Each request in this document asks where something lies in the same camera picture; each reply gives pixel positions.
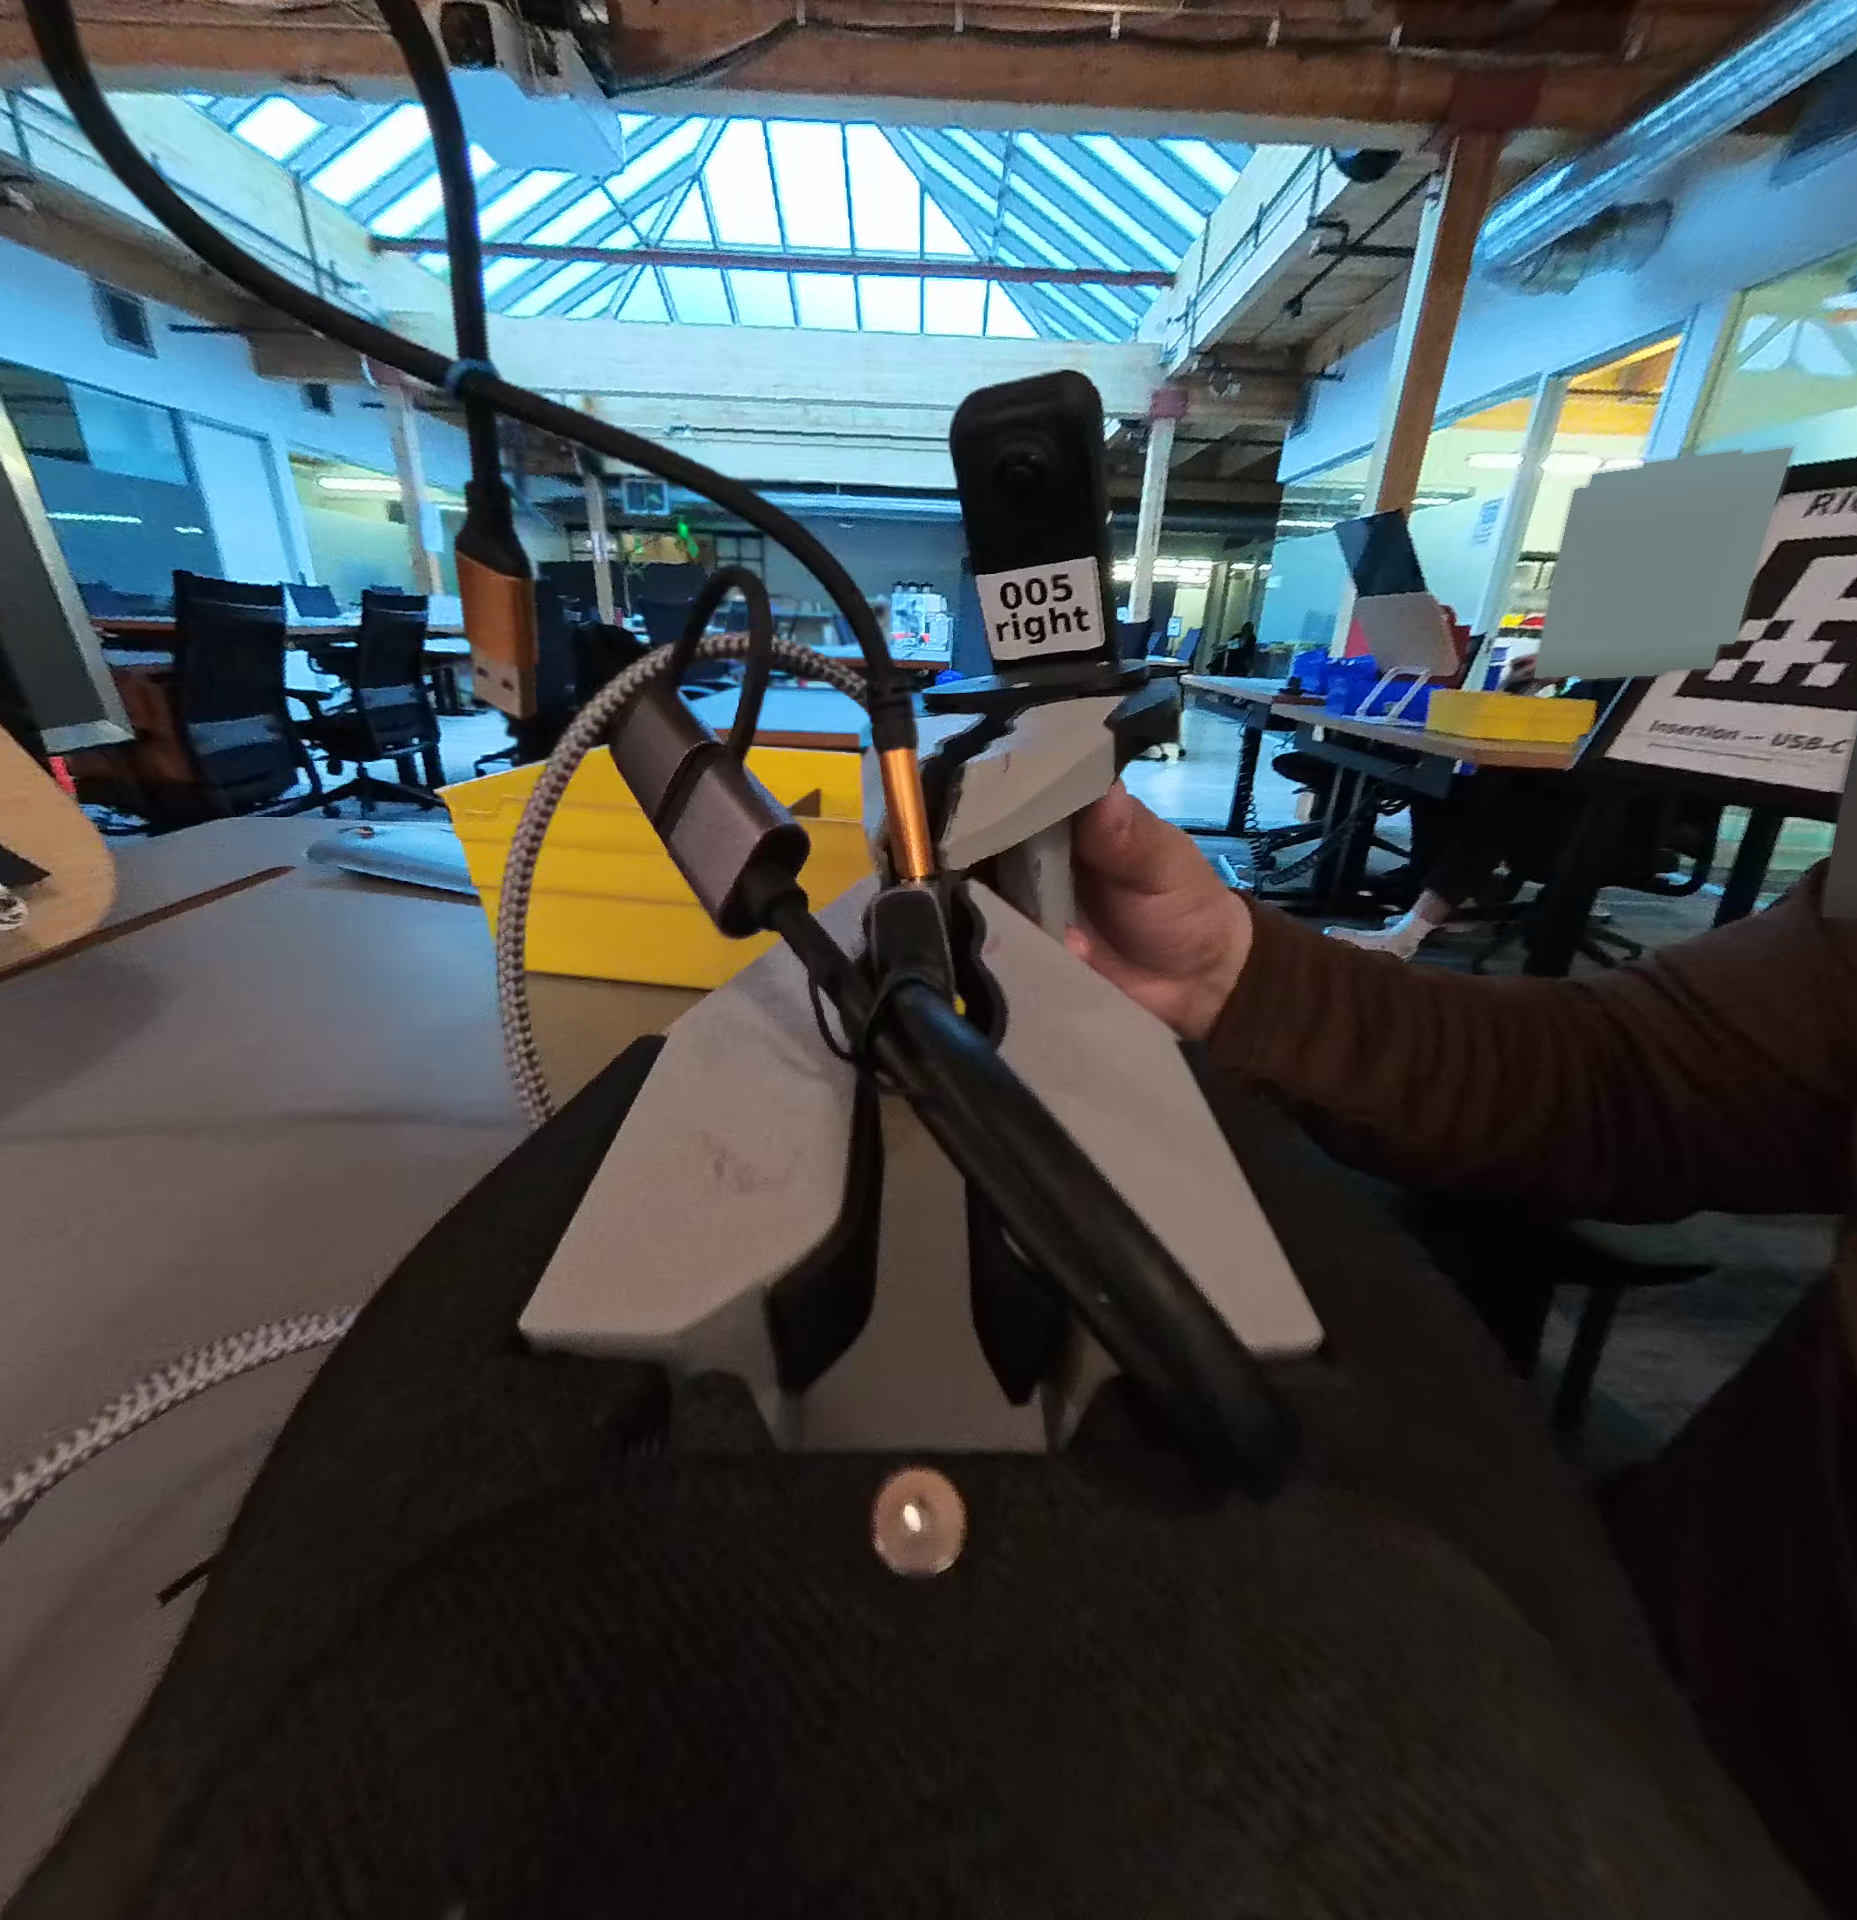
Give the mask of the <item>glass skylight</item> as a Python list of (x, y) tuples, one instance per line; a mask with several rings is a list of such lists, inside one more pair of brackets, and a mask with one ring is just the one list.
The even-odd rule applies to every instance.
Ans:
[(1124, 345), (1257, 154), (1204, 137), (621, 117), (621, 166), (473, 140), (503, 321)]

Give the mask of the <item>wooden work table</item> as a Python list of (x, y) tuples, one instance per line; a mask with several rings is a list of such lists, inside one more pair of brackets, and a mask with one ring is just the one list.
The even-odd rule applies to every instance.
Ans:
[[(1241, 720), (1243, 735), (1227, 818), (1188, 824), (1196, 838), (1246, 851), (1246, 889), (1273, 901), (1342, 907), (1358, 890), (1378, 817), (1407, 798), (1443, 801), (1468, 772), (1575, 768), (1593, 724), (1569, 737), (1440, 733), (1362, 716), (1330, 714), (1318, 701), (1287, 699), (1282, 684), (1228, 676), (1184, 676), (1183, 707)], [(1257, 779), (1266, 735), (1287, 735), (1294, 752), (1330, 772), (1317, 821), (1266, 829), (1257, 814)]]

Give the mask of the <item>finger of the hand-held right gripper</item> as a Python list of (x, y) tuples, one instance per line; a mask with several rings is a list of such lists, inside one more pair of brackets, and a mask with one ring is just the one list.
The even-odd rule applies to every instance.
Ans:
[(1046, 933), (1074, 920), (1072, 821), (1116, 780), (1116, 703), (1046, 703), (937, 742), (940, 867), (972, 875)]

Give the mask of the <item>black and white marker board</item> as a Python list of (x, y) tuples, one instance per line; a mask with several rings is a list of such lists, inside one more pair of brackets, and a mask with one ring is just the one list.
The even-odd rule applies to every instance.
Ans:
[(1733, 637), (1704, 667), (1634, 684), (1595, 764), (1837, 798), (1855, 735), (1857, 457), (1788, 468)]

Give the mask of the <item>person's torso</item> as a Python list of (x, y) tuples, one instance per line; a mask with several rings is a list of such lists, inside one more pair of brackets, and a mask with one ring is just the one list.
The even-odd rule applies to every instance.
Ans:
[(1829, 1917), (1857, 1917), (1857, 1219), (1609, 1504), (1710, 1748)]

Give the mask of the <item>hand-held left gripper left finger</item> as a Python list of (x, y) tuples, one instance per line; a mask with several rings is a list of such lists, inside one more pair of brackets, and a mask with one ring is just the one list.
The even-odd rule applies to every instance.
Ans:
[(777, 942), (659, 1046), (519, 1333), (800, 1396), (867, 1329), (883, 1188), (881, 1097)]

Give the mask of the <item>person's right hand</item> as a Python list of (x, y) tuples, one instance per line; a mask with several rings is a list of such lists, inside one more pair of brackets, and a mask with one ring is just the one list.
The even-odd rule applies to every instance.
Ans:
[(1243, 897), (1119, 780), (1074, 817), (1071, 873), (1064, 946), (1179, 1040), (1207, 1043), (1250, 955)]

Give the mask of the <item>wooden support post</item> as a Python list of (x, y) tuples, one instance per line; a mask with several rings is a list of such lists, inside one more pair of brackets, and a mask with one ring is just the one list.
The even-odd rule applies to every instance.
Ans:
[(1474, 244), (1494, 202), (1504, 149), (1507, 134), (1497, 128), (1463, 128), (1428, 180), (1372, 442), (1364, 515), (1404, 516), (1415, 506)]

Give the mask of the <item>plywood board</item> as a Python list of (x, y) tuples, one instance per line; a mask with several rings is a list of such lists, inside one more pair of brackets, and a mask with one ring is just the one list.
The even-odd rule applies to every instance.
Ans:
[(85, 942), (113, 903), (98, 829), (0, 726), (0, 979)]

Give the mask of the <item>silver monitor stand base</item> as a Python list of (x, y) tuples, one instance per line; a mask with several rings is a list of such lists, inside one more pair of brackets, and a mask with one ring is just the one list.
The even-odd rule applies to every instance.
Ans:
[(460, 838), (450, 826), (344, 822), (310, 841), (305, 862), (418, 893), (463, 901), (478, 897)]

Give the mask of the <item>person's right forearm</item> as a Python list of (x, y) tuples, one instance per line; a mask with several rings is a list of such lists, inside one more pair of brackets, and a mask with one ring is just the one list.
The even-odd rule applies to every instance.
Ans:
[(1207, 1040), (1336, 1160), (1575, 1219), (1857, 1220), (1857, 922), (1824, 862), (1601, 976), (1473, 976), (1254, 909)]

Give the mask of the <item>yellow plastic bin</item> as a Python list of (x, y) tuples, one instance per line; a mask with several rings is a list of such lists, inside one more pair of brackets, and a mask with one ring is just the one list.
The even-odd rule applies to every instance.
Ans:
[[(872, 876), (856, 752), (769, 745), (750, 751), (748, 770), (811, 835), (798, 880), (812, 909), (831, 907)], [(771, 935), (740, 942), (711, 924), (608, 748), (590, 751), (535, 867), (527, 969), (711, 992), (772, 946)]]
[(1428, 696), (1423, 726), (1449, 738), (1569, 748), (1596, 726), (1601, 710), (1588, 699), (1444, 687)]

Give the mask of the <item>black office chair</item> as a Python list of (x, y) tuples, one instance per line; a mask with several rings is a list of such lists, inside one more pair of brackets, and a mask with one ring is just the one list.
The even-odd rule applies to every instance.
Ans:
[(285, 699), (280, 585), (171, 572), (171, 710), (213, 818), (323, 809)]
[(424, 675), (427, 632), (429, 602), (421, 595), (361, 590), (355, 639), (344, 648), (340, 704), (313, 708), (301, 729), (328, 772), (355, 770), (325, 793), (325, 814), (345, 803), (364, 814), (378, 803), (444, 809), (434, 789), (443, 768)]

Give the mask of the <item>silver ventilation duct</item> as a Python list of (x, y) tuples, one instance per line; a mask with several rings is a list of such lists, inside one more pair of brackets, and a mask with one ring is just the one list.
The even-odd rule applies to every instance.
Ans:
[(1473, 267), (1511, 269), (1857, 55), (1857, 3), (1804, 3), (1493, 207)]

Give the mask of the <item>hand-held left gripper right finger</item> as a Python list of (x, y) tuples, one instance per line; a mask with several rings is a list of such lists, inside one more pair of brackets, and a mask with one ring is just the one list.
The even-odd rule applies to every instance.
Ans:
[[(996, 894), (969, 894), (972, 1013), (1096, 1177), (1200, 1286), (1259, 1366), (1320, 1355), (1325, 1329), (1170, 1030)], [(1077, 1420), (1116, 1364), (966, 1177), (959, 1416)]]

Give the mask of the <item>computer monitor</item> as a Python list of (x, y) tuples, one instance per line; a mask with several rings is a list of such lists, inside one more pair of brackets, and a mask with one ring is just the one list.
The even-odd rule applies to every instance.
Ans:
[(131, 742), (100, 639), (1, 397), (0, 723), (40, 759)]

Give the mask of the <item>grey usb adapter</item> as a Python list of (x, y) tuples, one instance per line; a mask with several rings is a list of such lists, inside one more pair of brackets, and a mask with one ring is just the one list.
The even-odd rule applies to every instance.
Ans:
[[(711, 618), (732, 596), (748, 618), (744, 679), (728, 733), (714, 737), (680, 688)], [(605, 729), (612, 762), (708, 920), (725, 938), (752, 938), (796, 890), (811, 854), (807, 829), (748, 772), (775, 670), (775, 625), (760, 578), (744, 567), (716, 571), (690, 602), (682, 632), (648, 664), (657, 669), (652, 680)]]

